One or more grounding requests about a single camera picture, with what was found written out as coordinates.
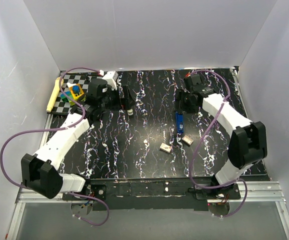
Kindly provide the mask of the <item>white cream stapler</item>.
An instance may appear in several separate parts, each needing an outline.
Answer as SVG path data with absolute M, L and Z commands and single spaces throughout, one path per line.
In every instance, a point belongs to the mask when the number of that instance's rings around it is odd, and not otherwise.
M 128 109 L 126 112 L 129 116 L 132 116 L 134 114 L 133 108 Z

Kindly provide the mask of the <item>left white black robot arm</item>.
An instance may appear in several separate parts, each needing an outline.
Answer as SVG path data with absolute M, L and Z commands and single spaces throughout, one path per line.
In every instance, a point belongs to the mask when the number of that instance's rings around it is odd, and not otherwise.
M 77 174 L 58 172 L 64 157 L 90 126 L 99 120 L 106 110 L 124 110 L 131 116 L 135 100 L 128 85 L 119 90 L 107 79 L 96 78 L 83 92 L 79 84 L 71 85 L 70 92 L 76 104 L 57 131 L 34 154 L 25 154 L 21 159 L 22 183 L 25 187 L 48 199 L 59 193 L 73 192 L 80 200 L 86 200 L 91 188 L 86 179 Z

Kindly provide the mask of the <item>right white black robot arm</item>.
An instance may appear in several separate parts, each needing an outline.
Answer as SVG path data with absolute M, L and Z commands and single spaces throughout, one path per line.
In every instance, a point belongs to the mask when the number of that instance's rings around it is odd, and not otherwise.
M 203 83 L 201 70 L 188 73 L 184 78 L 185 89 L 178 89 L 174 97 L 176 130 L 184 132 L 183 114 L 196 114 L 204 110 L 213 116 L 211 125 L 218 122 L 229 134 L 228 159 L 224 166 L 212 176 L 209 186 L 193 182 L 193 191 L 202 191 L 205 196 L 222 199 L 234 190 L 238 178 L 250 167 L 268 155 L 265 125 L 253 122 L 236 111 L 226 96 L 217 93 Z

